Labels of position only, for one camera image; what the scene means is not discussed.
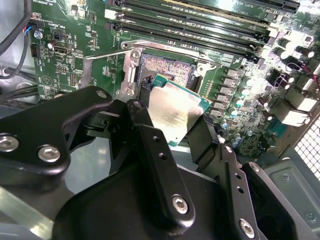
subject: hdmi port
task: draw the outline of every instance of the hdmi port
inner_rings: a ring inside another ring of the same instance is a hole
[[[56,54],[67,55],[71,52],[72,48],[73,46],[71,44],[59,42],[57,45],[53,47],[53,51]]]

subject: mesh panel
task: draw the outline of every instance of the mesh panel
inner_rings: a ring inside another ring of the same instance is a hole
[[[320,180],[320,117],[306,132],[294,150],[300,155],[313,174]]]

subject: metal bracket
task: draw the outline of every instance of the metal bracket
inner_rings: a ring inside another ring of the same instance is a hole
[[[111,102],[106,91],[88,86],[0,119],[0,184],[55,187],[70,151],[94,139],[81,134],[81,122]]]

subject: ram slot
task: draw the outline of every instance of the ram slot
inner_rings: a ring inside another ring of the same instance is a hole
[[[175,28],[177,26],[180,26],[183,29],[187,29],[189,31],[203,34],[206,36],[214,37],[214,34],[218,34],[225,39],[233,40],[234,38],[236,38],[239,41],[244,41],[244,43],[245,41],[259,43],[253,37],[252,34],[242,33],[233,29],[228,29],[228,28],[225,28],[224,26],[219,26],[218,24],[216,26],[212,26],[210,24],[200,23],[200,22],[192,21],[189,19],[181,18],[181,17],[158,13],[155,11],[148,11],[147,15],[145,15],[145,14],[141,14],[140,12],[136,12],[135,8],[133,9],[133,11],[128,11],[128,12],[124,11],[123,14],[129,18],[136,18],[136,19],[145,20],[145,21],[153,21],[155,23],[165,24],[167,26],[171,26]]]
[[[227,53],[227,54],[235,55],[238,57],[243,57],[248,60],[254,58],[254,53],[250,50],[245,51],[242,49],[231,49],[228,46],[208,43],[205,41],[200,41],[197,39],[169,33],[164,30],[137,25],[135,23],[121,22],[119,25],[116,25],[114,28],[118,31],[123,31],[123,32],[157,36],[157,37],[163,38],[166,41],[177,41],[181,44],[192,45],[193,47],[201,48],[204,50],[209,49],[209,50],[214,50],[221,53]]]
[[[179,27],[178,23],[166,22],[166,21],[163,21],[162,19],[156,19],[150,16],[143,16],[143,15],[135,14],[132,12],[124,13],[123,18],[130,21],[139,20],[139,21],[146,21],[147,23],[155,23],[158,26],[163,26],[164,28],[172,27],[172,31],[181,31],[185,34],[197,36],[198,38],[206,36],[206,37],[209,37],[208,39],[215,40],[215,41],[223,41],[226,44],[236,45],[238,47],[252,48],[253,45],[255,48],[263,47],[263,45],[260,43],[256,43],[256,42],[252,43],[247,40],[236,38],[235,36],[221,35],[221,34],[216,34],[214,32],[210,33],[208,30],[205,31],[205,30],[197,29],[194,27],[188,27],[184,25]]]
[[[288,0],[243,0],[244,2],[279,10],[285,13],[296,14],[300,3]]]
[[[222,17],[215,17],[214,19],[206,18],[202,14],[195,15],[183,11],[177,11],[171,8],[166,8],[163,6],[152,5],[146,2],[140,2],[137,0],[126,0],[123,4],[124,7],[137,7],[143,10],[155,11],[159,14],[168,14],[173,17],[179,17],[183,19],[188,19],[197,23],[208,24],[213,27],[224,27],[225,29],[234,30],[242,34],[251,35],[255,38],[256,35],[263,35],[266,30],[262,27],[252,26],[252,24],[244,24],[243,22],[238,22],[236,20],[225,19]]]
[[[154,0],[152,4],[150,4],[149,0],[126,0],[123,2],[123,6],[139,6],[141,8],[151,7],[151,8],[162,8],[164,10],[172,10],[174,12],[184,12],[188,15],[192,16],[201,16],[205,19],[213,19],[213,18],[223,18],[228,20],[229,23],[241,26],[243,28],[247,27],[255,27],[260,30],[265,29],[278,29],[276,26],[269,25],[269,22],[264,21],[262,19],[248,17],[246,15],[237,14],[235,12],[229,12],[225,10],[221,10],[218,8],[210,7],[207,5],[197,6],[194,2],[188,4],[185,1],[178,0]]]

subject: green circuit board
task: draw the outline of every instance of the green circuit board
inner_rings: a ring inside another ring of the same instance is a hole
[[[58,92],[77,90],[83,76],[84,57],[120,50],[125,41],[151,40],[192,49],[221,65],[206,73],[198,90],[200,96],[212,101],[208,114],[215,123],[222,120],[228,123],[226,143],[231,144],[239,134],[241,141],[233,147],[239,148],[243,155],[256,156],[262,134],[280,137],[286,128],[281,123],[279,126],[277,119],[267,121],[257,103],[258,98],[265,98],[272,106],[287,92],[267,81],[273,70],[288,72],[286,63],[276,55],[282,48],[281,41],[292,40],[297,46],[309,49],[319,45],[320,2],[301,0],[298,7],[293,1],[285,1],[287,5],[279,5],[280,2],[283,1],[33,0],[32,19],[44,23],[39,29],[42,39],[31,35],[32,45],[37,47],[34,62],[40,97],[49,100]],[[48,43],[53,40],[63,44],[67,54],[50,49]],[[189,57],[154,49],[146,53],[194,63]],[[290,55],[305,59],[295,51]],[[115,97],[125,77],[123,67],[123,55],[95,60],[89,84]],[[233,79],[229,92],[224,93],[226,98],[215,108],[222,80],[230,77],[229,74]],[[246,96],[239,93],[245,77],[254,81],[253,86],[246,87],[249,90]],[[233,116],[229,109],[235,97],[240,97],[244,105],[237,107],[237,115]]]

